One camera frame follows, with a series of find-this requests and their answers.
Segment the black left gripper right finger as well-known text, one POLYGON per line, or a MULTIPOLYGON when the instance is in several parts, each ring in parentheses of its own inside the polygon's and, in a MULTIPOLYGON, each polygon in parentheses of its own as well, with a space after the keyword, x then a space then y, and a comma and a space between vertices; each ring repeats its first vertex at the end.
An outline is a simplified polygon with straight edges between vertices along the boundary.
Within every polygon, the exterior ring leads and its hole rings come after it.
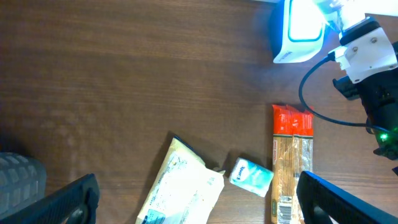
POLYGON ((397 223, 397 217, 309 171, 300 174, 297 197, 305 223, 397 223))

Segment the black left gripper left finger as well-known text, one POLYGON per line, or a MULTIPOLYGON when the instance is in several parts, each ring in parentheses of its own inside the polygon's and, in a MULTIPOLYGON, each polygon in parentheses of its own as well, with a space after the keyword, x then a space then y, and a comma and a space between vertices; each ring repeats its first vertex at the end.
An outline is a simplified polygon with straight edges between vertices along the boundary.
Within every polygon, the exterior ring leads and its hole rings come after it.
POLYGON ((94 174, 86 174, 58 191, 4 218, 2 224, 95 224, 100 190, 94 174))

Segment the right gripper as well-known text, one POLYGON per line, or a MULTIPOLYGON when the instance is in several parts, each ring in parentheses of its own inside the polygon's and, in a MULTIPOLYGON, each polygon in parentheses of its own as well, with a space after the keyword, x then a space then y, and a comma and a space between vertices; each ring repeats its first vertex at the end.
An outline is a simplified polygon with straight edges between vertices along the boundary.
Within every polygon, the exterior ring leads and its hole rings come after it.
MULTIPOLYGON (((346 44, 380 27, 381 26, 377 20, 372 17, 367 17, 363 21, 355 24, 340 34, 340 46, 345 46, 346 44)), ((394 48, 397 58, 397 42, 391 42, 391 44, 394 48)), ((374 74, 357 84, 352 83, 346 74, 346 76, 343 78, 333 80, 333 85, 346 99, 355 100, 359 98, 360 95, 363 95, 367 92, 365 88, 370 88, 371 85, 377 86, 391 82, 395 78, 395 75, 393 74, 395 69, 397 69, 397 67, 392 70, 374 74)))

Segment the small teal tissue pack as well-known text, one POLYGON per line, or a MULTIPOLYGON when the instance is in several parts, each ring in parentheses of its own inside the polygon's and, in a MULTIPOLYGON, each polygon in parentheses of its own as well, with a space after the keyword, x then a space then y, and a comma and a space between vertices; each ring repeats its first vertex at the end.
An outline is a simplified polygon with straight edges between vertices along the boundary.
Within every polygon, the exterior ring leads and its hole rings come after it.
POLYGON ((265 197, 273 177, 272 171, 239 157, 229 175, 229 182, 260 197, 265 197))

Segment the orange spaghetti pasta packet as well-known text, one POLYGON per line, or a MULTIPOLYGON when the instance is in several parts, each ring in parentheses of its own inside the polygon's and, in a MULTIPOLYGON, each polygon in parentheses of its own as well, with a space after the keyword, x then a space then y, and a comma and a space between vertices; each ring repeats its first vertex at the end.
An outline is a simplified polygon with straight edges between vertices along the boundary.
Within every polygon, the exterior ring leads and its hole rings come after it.
POLYGON ((313 170, 313 115, 290 105, 273 105, 271 222, 303 223, 297 198, 301 172, 313 170))

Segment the yellow white wipes packet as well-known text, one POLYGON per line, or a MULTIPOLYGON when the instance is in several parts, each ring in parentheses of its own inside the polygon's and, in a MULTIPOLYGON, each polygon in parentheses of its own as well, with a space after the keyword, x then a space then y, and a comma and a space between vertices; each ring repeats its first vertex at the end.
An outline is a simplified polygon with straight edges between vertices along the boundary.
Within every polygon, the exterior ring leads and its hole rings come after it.
POLYGON ((188 144, 174 136, 136 223, 206 223, 223 188, 224 171, 208 169, 188 144))

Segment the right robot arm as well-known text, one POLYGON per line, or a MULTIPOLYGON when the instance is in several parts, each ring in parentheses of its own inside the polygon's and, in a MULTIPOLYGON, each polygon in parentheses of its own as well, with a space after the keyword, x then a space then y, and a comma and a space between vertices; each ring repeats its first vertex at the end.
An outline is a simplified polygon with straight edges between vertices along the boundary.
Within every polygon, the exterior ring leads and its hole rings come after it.
POLYGON ((397 160, 397 42, 372 17, 340 34, 335 60, 346 76, 333 86, 347 99, 360 99, 367 132, 375 135, 378 156, 397 160))

